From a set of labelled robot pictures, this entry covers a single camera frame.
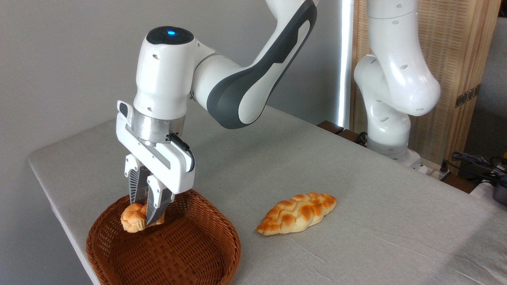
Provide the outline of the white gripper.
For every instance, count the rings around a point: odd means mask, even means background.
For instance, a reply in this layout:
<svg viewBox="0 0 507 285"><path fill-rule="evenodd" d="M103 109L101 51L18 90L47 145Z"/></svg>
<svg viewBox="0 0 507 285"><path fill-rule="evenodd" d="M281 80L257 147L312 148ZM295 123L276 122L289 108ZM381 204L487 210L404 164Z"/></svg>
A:
<svg viewBox="0 0 507 285"><path fill-rule="evenodd" d="M124 168L130 203L144 205L147 200L145 225L150 226L165 214L175 194L192 188L195 160L192 152L185 151L175 139L148 145L132 131L133 107L117 101L116 108L116 137L131 153Z"/></svg>

